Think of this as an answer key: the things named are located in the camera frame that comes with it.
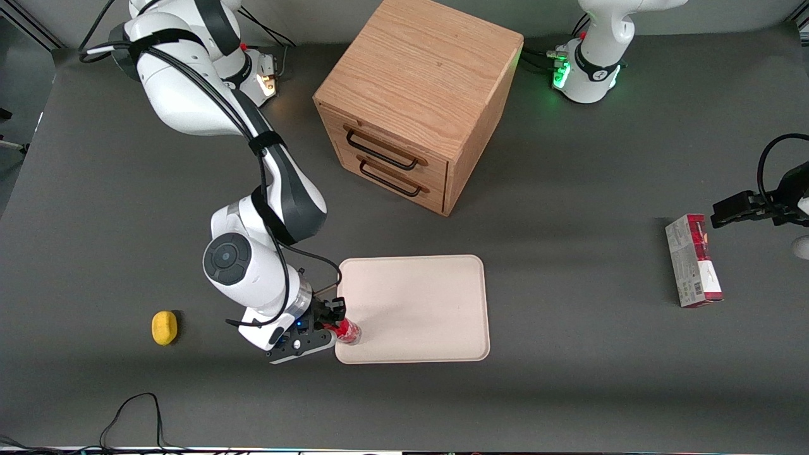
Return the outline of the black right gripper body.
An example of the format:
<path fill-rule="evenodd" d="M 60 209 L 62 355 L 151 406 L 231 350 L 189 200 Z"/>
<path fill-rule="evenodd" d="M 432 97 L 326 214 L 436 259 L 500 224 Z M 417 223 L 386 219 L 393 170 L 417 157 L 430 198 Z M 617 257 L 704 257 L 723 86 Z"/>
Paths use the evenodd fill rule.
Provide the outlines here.
<path fill-rule="evenodd" d="M 326 301 L 316 296 L 312 297 L 309 308 L 307 308 L 303 316 L 296 320 L 296 335 L 315 336 L 327 330 L 320 324 L 321 315 L 331 315 L 329 309 L 325 307 Z"/>

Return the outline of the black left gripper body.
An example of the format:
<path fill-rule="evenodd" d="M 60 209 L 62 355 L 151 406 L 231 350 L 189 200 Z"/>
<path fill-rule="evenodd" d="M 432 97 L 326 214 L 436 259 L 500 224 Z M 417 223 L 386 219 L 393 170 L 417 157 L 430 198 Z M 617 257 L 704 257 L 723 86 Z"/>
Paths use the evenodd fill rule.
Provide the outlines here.
<path fill-rule="evenodd" d="M 800 202 L 807 202 L 808 163 L 791 168 L 780 180 L 776 190 L 765 191 L 763 184 L 765 164 L 758 164 L 756 182 L 760 191 L 758 220 L 772 219 L 775 226 L 794 224 L 808 227 L 807 210 L 800 207 Z"/>

